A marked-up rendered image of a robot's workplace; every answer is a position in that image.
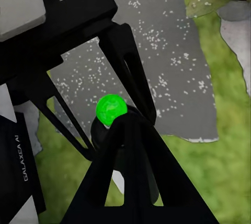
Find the insectifuge atomizer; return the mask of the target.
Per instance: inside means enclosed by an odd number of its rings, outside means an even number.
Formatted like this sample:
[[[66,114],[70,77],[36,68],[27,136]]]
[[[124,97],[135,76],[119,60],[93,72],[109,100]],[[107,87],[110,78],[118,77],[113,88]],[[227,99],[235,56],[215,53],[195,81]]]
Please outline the insectifuge atomizer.
[[[127,105],[124,99],[118,95],[109,94],[103,96],[99,100],[96,107],[97,116],[95,117],[90,130],[90,133],[92,134],[90,141],[96,151],[98,151],[100,145],[104,141],[114,119],[126,113],[132,112],[142,115],[142,112],[138,110],[137,107]],[[155,204],[159,197],[159,190],[157,188],[155,177],[144,147],[143,151],[150,188],[151,202],[152,204]],[[114,180],[121,193],[124,194],[124,146],[121,146],[118,150],[111,178]]]

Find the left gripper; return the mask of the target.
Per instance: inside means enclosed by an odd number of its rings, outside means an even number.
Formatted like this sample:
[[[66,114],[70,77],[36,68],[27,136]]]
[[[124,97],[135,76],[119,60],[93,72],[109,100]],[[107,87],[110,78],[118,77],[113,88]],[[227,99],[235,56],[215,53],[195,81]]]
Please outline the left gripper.
[[[43,0],[45,22],[0,42],[0,85],[16,85],[87,159],[97,154],[90,139],[64,101],[47,71],[63,64],[61,55],[98,37],[99,46],[142,115],[154,125],[156,108],[129,24],[111,19],[118,11],[115,0]],[[88,148],[73,136],[47,107],[56,96]]]

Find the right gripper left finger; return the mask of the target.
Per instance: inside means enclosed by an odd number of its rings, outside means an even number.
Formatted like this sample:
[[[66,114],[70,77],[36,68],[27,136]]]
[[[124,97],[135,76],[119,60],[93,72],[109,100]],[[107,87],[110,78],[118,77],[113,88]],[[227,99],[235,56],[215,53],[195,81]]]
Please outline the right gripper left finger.
[[[139,224],[132,113],[114,119],[60,224]],[[124,204],[105,206],[121,146],[124,146]]]

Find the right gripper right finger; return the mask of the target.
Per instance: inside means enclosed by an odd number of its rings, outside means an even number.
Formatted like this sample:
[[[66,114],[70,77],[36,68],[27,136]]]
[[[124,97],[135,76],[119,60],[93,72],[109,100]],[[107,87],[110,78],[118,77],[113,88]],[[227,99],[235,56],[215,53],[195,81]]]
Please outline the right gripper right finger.
[[[139,224],[219,224],[151,121],[131,115]],[[164,206],[151,202],[143,147]]]

